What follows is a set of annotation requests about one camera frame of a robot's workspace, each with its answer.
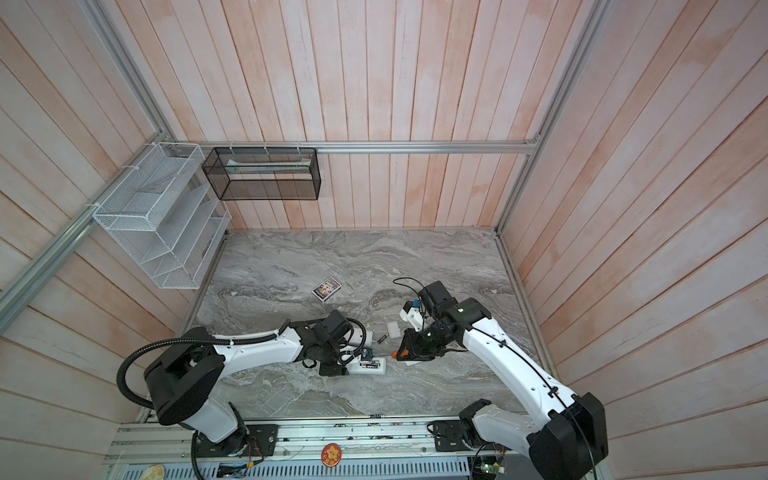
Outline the white battery cover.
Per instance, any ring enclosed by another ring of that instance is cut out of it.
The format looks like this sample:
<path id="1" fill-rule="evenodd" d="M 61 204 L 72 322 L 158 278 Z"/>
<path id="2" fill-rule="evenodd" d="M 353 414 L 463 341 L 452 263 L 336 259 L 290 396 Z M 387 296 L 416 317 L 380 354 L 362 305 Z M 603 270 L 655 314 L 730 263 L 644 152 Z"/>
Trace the white battery cover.
<path id="1" fill-rule="evenodd" d="M 387 323 L 387 332 L 390 338 L 396 339 L 402 336 L 399 324 L 396 321 Z"/>

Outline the white remote with label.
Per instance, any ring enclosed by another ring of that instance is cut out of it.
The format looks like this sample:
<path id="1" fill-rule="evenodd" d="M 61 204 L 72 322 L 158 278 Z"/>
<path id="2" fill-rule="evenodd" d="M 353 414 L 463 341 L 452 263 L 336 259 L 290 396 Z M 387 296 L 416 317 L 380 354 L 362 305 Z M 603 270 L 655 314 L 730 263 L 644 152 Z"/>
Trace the white remote with label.
<path id="1" fill-rule="evenodd" d="M 384 357 L 375 357 L 370 360 L 354 360 L 346 368 L 350 375 L 385 375 L 387 365 Z"/>

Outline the white remote control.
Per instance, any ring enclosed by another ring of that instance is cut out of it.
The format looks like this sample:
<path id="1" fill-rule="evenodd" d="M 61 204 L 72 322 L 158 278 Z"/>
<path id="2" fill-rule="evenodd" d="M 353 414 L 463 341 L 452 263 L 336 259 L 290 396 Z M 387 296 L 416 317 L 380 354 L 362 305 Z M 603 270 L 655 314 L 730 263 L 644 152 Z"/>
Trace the white remote control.
<path id="1" fill-rule="evenodd" d="M 372 333 L 360 327 L 355 327 L 348 342 L 353 347 L 370 347 L 372 345 Z"/>

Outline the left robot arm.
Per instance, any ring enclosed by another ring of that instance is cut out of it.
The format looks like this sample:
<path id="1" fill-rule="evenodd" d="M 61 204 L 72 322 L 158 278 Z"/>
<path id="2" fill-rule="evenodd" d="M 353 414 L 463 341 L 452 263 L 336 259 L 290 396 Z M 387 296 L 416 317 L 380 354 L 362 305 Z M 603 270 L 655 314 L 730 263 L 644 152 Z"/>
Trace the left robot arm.
<path id="1" fill-rule="evenodd" d="M 234 456 L 252 445 L 252 434 L 232 403 L 214 397 L 220 380 L 296 362 L 322 375 L 342 375 L 370 344 L 362 323 L 336 310 L 261 334 L 216 336 L 196 327 L 160 346 L 163 353 L 145 369 L 144 379 L 160 424 L 191 429 L 199 443 Z"/>

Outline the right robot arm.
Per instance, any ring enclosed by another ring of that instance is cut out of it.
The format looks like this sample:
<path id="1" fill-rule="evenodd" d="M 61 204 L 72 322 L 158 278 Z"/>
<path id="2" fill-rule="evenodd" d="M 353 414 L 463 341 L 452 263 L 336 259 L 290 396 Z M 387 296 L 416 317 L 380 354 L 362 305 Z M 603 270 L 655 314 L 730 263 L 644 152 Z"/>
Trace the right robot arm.
<path id="1" fill-rule="evenodd" d="M 503 447 L 529 458 L 544 479 L 582 479 L 597 472 L 609 453 L 603 404 L 591 393 L 576 394 L 540 367 L 478 300 L 457 301 L 434 282 L 403 305 L 400 317 L 410 326 L 394 359 L 432 361 L 457 343 L 482 360 L 525 409 L 515 414 L 479 399 L 458 420 L 437 423 L 438 449 Z"/>

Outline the red round sticker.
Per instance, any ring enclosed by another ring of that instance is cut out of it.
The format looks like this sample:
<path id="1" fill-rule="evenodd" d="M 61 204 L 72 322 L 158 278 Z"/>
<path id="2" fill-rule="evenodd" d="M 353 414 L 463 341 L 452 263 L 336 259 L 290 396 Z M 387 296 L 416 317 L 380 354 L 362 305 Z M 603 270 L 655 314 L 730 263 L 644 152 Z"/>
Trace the red round sticker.
<path id="1" fill-rule="evenodd" d="M 342 449 L 336 443 L 324 446 L 321 452 L 321 461 L 326 468 L 335 468 L 342 460 Z"/>

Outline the black mesh basket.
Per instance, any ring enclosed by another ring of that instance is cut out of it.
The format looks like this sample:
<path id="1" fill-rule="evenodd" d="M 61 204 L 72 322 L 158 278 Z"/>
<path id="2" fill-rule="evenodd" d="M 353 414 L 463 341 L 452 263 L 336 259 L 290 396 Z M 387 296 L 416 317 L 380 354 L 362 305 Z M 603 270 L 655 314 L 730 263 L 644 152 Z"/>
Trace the black mesh basket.
<path id="1" fill-rule="evenodd" d="M 317 152 L 303 147 L 215 147 L 202 171 L 223 201 L 314 201 L 322 184 Z"/>

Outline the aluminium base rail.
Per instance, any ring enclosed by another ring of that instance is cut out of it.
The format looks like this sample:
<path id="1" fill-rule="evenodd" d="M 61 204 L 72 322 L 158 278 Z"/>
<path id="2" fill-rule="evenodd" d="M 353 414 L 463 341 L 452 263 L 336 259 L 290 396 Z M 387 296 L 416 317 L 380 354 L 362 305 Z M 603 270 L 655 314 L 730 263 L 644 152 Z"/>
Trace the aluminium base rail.
<path id="1" fill-rule="evenodd" d="M 276 475 L 280 472 L 304 471 L 319 475 L 353 475 L 371 473 L 405 475 L 444 469 L 464 472 L 476 453 L 493 453 L 508 457 L 521 455 L 503 447 L 485 448 L 481 452 L 438 452 L 427 424 L 436 420 L 458 420 L 457 417 L 375 417 L 329 419 L 277 419 L 253 421 L 250 424 L 277 424 L 278 440 L 273 456 L 197 458 L 192 431 L 183 427 L 158 423 L 129 424 L 118 430 L 105 464 L 123 469 L 129 466 L 161 464 L 177 478 L 181 465 L 196 464 L 206 478 L 214 477 L 222 466 L 248 475 Z M 325 445 L 336 443 L 342 449 L 342 460 L 335 468 L 321 461 Z"/>

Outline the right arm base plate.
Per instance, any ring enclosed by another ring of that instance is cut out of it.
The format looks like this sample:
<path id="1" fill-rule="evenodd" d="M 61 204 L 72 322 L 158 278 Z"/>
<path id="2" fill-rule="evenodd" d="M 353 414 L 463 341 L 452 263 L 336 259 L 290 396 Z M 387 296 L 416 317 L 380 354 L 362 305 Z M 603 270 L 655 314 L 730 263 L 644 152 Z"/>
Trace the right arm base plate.
<path id="1" fill-rule="evenodd" d="M 480 446 L 471 422 L 465 419 L 436 420 L 427 424 L 438 452 L 470 451 Z"/>

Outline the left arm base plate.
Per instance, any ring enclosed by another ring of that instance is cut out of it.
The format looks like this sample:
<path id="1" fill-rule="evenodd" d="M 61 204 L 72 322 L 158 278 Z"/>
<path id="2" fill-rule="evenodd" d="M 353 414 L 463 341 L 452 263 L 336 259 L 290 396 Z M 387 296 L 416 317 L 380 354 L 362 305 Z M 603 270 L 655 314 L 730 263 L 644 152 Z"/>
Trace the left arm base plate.
<path id="1" fill-rule="evenodd" d="M 250 424 L 239 428 L 219 443 L 199 433 L 194 445 L 197 458 L 214 457 L 270 457 L 274 455 L 278 440 L 277 424 Z"/>

